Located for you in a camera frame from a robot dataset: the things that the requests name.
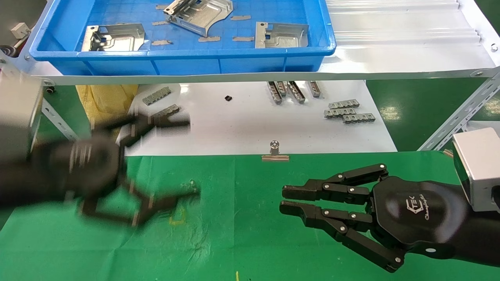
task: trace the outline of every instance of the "logo on robotic hand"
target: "logo on robotic hand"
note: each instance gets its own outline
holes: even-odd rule
[[[406,208],[408,210],[412,211],[415,214],[418,214],[424,210],[424,205],[422,204],[422,201],[420,200],[417,201],[415,199],[415,196],[408,196],[408,197],[409,199],[406,199]]]
[[[412,211],[414,214],[418,214],[424,210],[425,207],[425,219],[429,220],[429,205],[427,204],[426,198],[420,194],[420,199],[415,199],[415,196],[408,196],[406,199],[406,208]]]

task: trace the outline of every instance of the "white plastic panel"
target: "white plastic panel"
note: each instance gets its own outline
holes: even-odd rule
[[[190,116],[190,132],[153,131],[128,156],[143,155],[245,155],[268,154],[270,142],[280,142],[282,154],[395,152],[396,147],[363,81],[320,81],[323,92],[313,98],[303,81],[297,84],[306,97],[304,104],[290,94],[276,105],[266,82],[192,83],[143,85],[131,111],[157,113],[172,104],[181,112],[172,118]],[[172,94],[146,106],[142,99],[162,87]],[[232,96],[226,101],[225,96]],[[343,124],[325,119],[328,103],[357,99],[358,113],[373,113],[373,123]],[[123,128],[120,136],[127,134]]]

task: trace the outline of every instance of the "yellow mark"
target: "yellow mark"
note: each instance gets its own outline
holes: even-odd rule
[[[178,225],[183,225],[186,223],[186,213],[185,213],[185,210],[184,210],[184,207],[183,206],[180,206],[179,207],[179,212],[180,212],[180,219],[179,220],[174,220],[174,216],[171,215],[169,218],[168,218],[168,223],[171,225],[171,226],[178,226]]]

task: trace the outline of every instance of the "robotic hand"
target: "robotic hand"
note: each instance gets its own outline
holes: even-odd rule
[[[389,176],[381,163],[282,189],[287,199],[366,205],[366,213],[295,201],[279,210],[391,273],[406,253],[500,267],[500,138],[487,128],[455,134],[453,143],[461,186]],[[371,191],[358,186],[372,182]]]
[[[167,114],[148,117],[135,114],[100,124],[92,137],[84,140],[63,140],[36,146],[27,160],[0,165],[0,209],[40,202],[69,201],[82,198],[80,212],[84,215],[126,223],[133,227],[147,222],[158,212],[175,208],[184,194],[155,198],[136,189],[127,179],[125,147],[134,145],[154,127],[187,127],[189,121],[171,122]],[[111,137],[112,130],[130,125],[130,135],[119,145]],[[137,197],[141,204],[133,217],[97,211],[98,201],[118,187]]]

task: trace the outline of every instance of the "metal shelf frame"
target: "metal shelf frame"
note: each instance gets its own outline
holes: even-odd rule
[[[500,37],[474,0],[326,0],[337,40],[318,72],[188,76],[71,76],[34,61],[30,38],[17,59],[0,66],[41,79],[45,86],[250,81],[395,80],[484,77],[487,80],[419,150],[439,150],[500,90]],[[41,18],[45,18],[49,0]],[[33,33],[38,32],[38,25]]]

